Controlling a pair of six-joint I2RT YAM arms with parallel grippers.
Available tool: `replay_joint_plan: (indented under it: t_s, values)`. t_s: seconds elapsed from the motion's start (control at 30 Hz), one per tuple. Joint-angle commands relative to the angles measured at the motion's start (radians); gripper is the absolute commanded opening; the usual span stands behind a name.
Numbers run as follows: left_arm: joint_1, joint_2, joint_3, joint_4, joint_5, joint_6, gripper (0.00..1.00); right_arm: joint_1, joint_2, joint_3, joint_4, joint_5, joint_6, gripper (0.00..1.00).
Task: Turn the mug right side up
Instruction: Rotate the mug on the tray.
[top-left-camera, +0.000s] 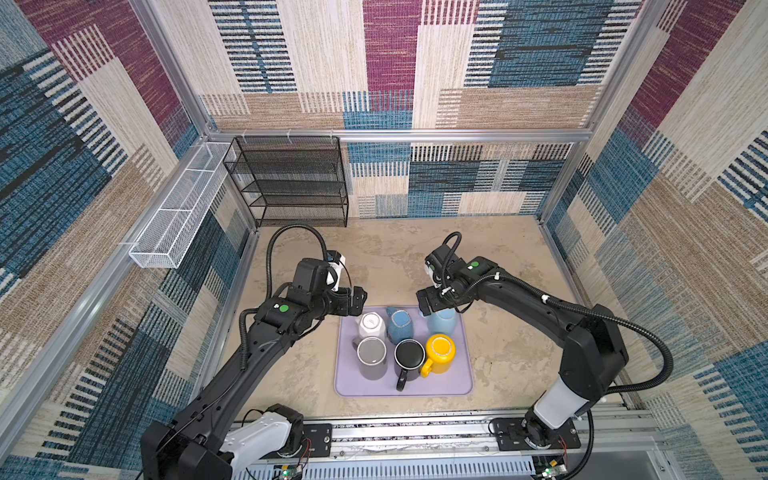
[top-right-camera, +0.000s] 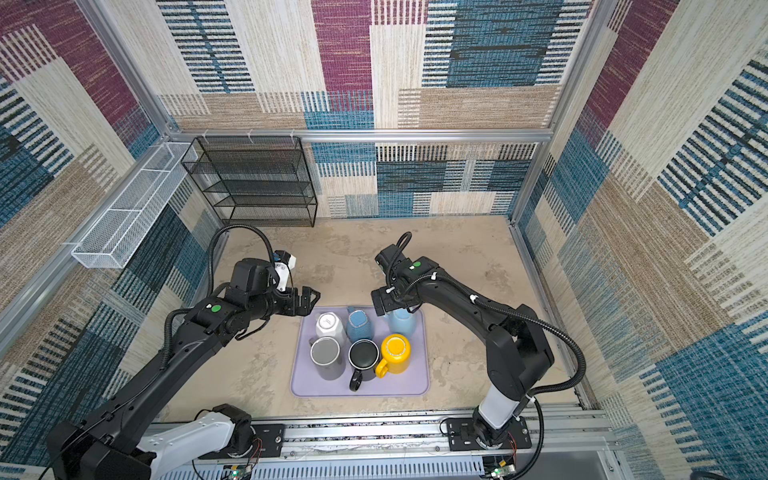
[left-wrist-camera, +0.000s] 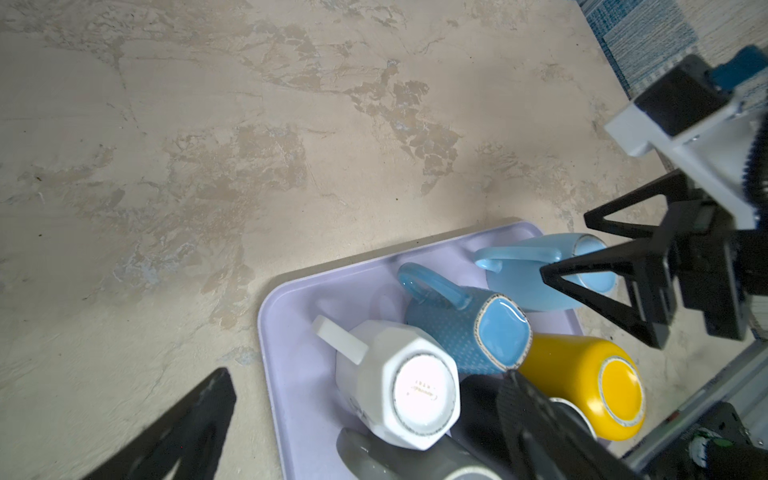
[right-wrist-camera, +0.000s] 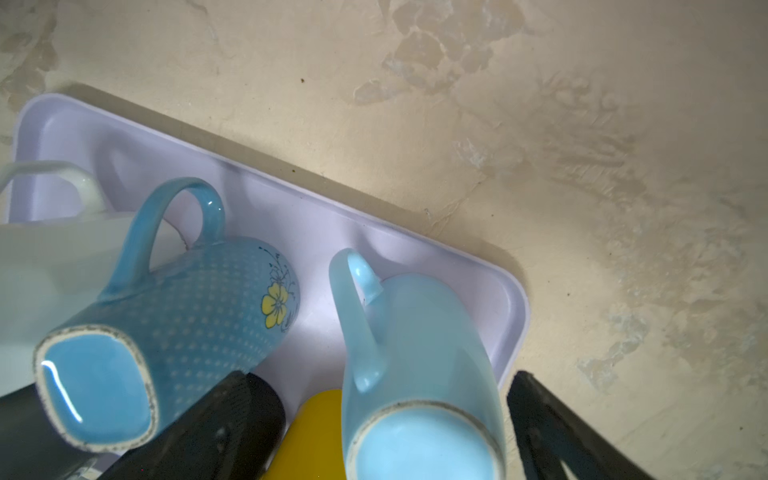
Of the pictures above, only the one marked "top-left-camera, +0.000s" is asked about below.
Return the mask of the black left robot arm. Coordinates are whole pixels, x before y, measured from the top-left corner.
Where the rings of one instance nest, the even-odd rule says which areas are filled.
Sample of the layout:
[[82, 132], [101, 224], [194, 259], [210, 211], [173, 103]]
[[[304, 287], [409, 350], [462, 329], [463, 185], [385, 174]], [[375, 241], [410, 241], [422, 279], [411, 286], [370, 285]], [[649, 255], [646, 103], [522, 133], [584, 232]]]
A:
[[360, 286], [339, 284], [346, 262], [329, 251], [304, 258], [292, 281], [239, 317], [241, 346], [205, 388], [167, 424], [154, 421], [140, 440], [143, 479], [232, 479], [262, 457], [296, 453], [303, 417], [280, 404], [244, 428], [232, 424], [270, 368], [328, 315], [357, 316], [367, 299]]

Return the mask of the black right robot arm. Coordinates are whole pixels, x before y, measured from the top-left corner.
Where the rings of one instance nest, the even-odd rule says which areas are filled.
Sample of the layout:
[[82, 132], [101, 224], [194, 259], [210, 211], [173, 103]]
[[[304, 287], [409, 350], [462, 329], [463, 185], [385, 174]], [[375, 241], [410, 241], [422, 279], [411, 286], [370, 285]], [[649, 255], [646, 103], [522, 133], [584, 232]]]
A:
[[445, 247], [426, 257], [425, 271], [433, 285], [417, 292], [423, 315], [482, 301], [518, 317], [562, 349], [556, 380], [521, 422], [534, 449], [549, 447], [571, 417], [606, 396], [628, 363], [618, 326], [604, 319], [610, 311], [603, 307], [562, 302], [484, 257], [466, 262]]

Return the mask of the black mug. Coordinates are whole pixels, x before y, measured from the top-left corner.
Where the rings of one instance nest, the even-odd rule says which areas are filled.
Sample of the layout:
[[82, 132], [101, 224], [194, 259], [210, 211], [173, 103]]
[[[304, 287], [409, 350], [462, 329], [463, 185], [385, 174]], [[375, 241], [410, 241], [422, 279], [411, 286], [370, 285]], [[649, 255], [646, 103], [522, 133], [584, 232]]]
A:
[[420, 376], [420, 370], [425, 359], [425, 348], [416, 339], [405, 339], [395, 346], [394, 360], [398, 376], [396, 383], [398, 392], [403, 392], [408, 382], [412, 382]]

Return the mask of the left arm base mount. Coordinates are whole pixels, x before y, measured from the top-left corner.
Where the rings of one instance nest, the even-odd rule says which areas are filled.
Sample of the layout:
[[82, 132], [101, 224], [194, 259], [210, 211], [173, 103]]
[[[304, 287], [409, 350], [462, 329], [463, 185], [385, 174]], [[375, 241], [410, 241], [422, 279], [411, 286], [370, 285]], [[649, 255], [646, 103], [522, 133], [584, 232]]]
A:
[[263, 459], [326, 458], [330, 455], [330, 423], [307, 423], [303, 414], [282, 404], [268, 407], [267, 413], [284, 417], [290, 423], [290, 430], [285, 444], [277, 451], [264, 455]]

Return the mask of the light blue mug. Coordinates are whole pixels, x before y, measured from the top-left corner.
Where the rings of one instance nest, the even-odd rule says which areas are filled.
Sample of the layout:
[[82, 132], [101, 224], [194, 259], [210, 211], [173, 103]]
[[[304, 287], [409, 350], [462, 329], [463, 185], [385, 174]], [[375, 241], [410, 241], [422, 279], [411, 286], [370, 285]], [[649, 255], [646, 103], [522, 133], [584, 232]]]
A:
[[454, 309], [444, 309], [427, 317], [427, 328], [431, 335], [452, 337], [458, 325], [459, 314]]

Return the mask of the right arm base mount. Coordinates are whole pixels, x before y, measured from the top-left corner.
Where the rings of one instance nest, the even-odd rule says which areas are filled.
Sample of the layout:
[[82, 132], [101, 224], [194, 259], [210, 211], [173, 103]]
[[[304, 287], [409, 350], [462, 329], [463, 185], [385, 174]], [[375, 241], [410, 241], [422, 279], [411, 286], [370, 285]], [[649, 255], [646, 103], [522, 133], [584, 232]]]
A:
[[525, 417], [496, 417], [488, 424], [489, 433], [500, 451], [533, 451], [579, 449], [582, 442], [572, 420], [552, 429], [532, 415]]

